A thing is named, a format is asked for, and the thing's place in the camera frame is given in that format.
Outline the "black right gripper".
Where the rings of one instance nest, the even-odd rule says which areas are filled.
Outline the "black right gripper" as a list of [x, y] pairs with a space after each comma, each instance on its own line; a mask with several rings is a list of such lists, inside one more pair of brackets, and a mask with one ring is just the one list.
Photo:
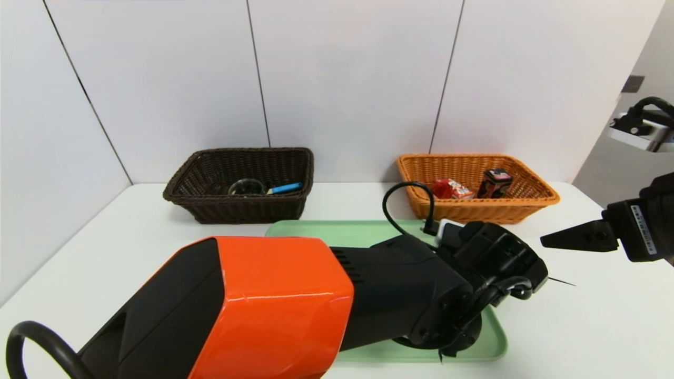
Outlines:
[[673, 256], [673, 173], [653, 179], [639, 197], [611, 203], [604, 220], [590, 221], [540, 237], [542, 246], [611, 252], [617, 239], [632, 262], [669, 261]]

